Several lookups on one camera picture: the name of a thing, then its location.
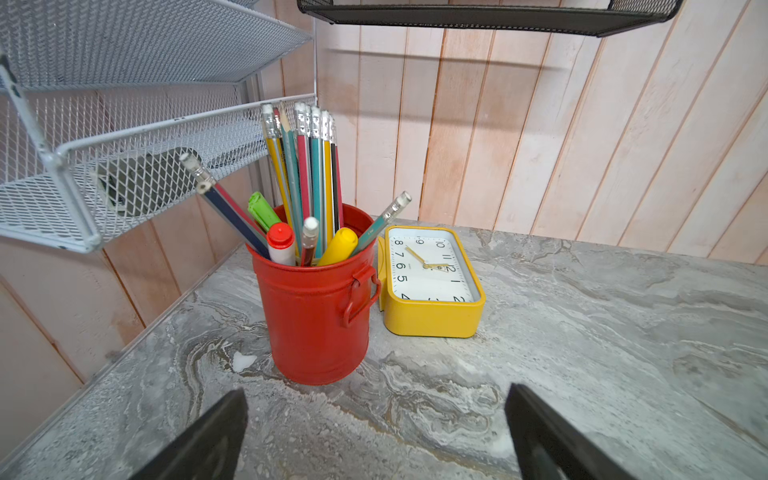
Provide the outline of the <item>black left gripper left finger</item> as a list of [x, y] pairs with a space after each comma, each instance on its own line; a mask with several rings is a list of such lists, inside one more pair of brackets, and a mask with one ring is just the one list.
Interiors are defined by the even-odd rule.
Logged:
[[231, 390], [131, 479], [233, 479], [247, 425], [245, 392]]

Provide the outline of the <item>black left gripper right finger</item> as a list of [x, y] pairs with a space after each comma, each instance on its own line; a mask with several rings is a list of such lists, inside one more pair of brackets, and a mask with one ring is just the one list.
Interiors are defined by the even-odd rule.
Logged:
[[633, 478], [528, 386], [510, 385], [504, 412], [523, 479]]

